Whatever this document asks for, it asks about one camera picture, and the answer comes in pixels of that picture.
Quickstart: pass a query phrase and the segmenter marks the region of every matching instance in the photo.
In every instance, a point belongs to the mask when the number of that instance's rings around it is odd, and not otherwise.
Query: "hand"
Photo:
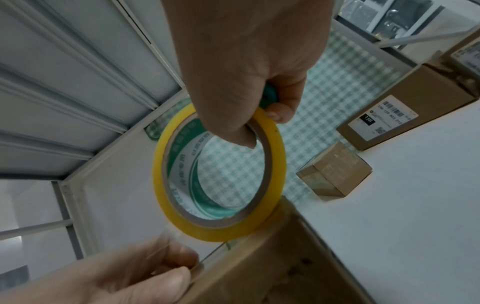
[[[323,53],[333,0],[162,0],[183,80],[212,133],[254,147],[245,126],[266,82],[279,103],[265,115],[295,114],[307,70]]]
[[[3,304],[166,304],[177,301],[198,263],[192,249],[166,237],[80,260],[8,291]]]

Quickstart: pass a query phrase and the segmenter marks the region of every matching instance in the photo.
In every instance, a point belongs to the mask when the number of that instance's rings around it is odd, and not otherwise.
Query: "yellow tape roll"
[[[261,108],[248,125],[263,145],[265,173],[255,197],[242,210],[216,205],[201,188],[198,156],[212,135],[193,105],[178,112],[162,132],[153,161],[153,187],[164,214],[183,233],[204,241],[236,239],[252,233],[274,210],[287,172],[282,137]]]

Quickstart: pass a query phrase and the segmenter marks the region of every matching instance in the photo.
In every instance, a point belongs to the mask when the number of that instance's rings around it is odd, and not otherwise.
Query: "small cardboard box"
[[[466,82],[438,62],[417,66],[337,131],[363,151],[476,100]]]
[[[178,304],[374,304],[286,199],[193,279]]]
[[[480,83],[480,28],[446,51],[440,60]]]
[[[297,176],[320,196],[347,196],[372,168],[341,142],[335,143],[300,169]]]

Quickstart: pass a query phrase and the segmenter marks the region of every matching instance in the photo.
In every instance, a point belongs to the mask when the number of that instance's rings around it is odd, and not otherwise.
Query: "green checkered fabric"
[[[396,82],[395,71],[361,47],[330,32],[328,45],[319,62],[308,72],[302,101],[295,117],[279,125],[287,155],[287,175],[283,194],[294,204],[315,194],[296,176],[312,157],[336,141],[353,147],[336,131],[338,125],[375,99]],[[157,138],[179,105],[159,117],[147,134]],[[205,193],[224,207],[247,204],[257,191],[264,172],[260,144],[254,150],[213,138],[202,151],[198,175]]]

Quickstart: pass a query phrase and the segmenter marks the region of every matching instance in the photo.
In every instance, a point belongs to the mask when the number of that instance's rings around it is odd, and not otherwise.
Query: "finger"
[[[190,81],[187,78],[198,117],[207,130],[220,138],[254,148],[257,139],[246,123],[259,106],[265,78],[225,71],[219,74]]]
[[[123,288],[158,272],[164,262],[174,267],[193,267],[198,259],[198,254],[191,248],[161,236],[119,251],[99,254],[85,262],[93,269],[93,275],[100,284],[118,278],[117,286]]]
[[[289,122],[299,107],[304,92],[307,73],[294,76],[277,76],[269,81],[278,93],[278,102],[265,109],[265,115],[275,122],[284,124]]]
[[[119,290],[96,304],[170,304],[185,293],[190,278],[188,268],[176,268]]]

